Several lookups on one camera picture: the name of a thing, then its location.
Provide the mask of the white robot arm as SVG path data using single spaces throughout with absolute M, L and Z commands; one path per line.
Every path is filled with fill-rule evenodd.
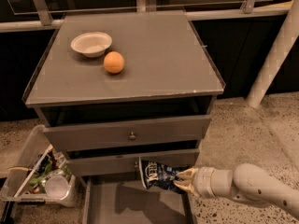
M 274 205 L 299 218 L 299 190 L 292 189 L 262 168 L 244 163 L 234 170 L 190 168 L 177 173 L 174 184 L 194 196 L 225 198 L 258 208 Z

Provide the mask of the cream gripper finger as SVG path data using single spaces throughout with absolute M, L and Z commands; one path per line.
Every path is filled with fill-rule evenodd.
M 182 172 L 177 173 L 177 177 L 181 179 L 192 179 L 197 172 L 198 172 L 197 168 L 189 168 Z
M 200 196 L 200 194 L 197 190 L 196 183 L 191 179 L 189 179 L 189 180 L 175 180 L 174 184 L 179 189 L 184 190 L 184 191 L 192 194 L 193 196 L 196 196 L 196 197 Z

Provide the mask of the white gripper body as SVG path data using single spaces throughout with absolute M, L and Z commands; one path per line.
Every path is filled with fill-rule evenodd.
M 195 193 L 203 198 L 230 198 L 232 196 L 233 172 L 202 167 L 195 173 L 192 185 Z

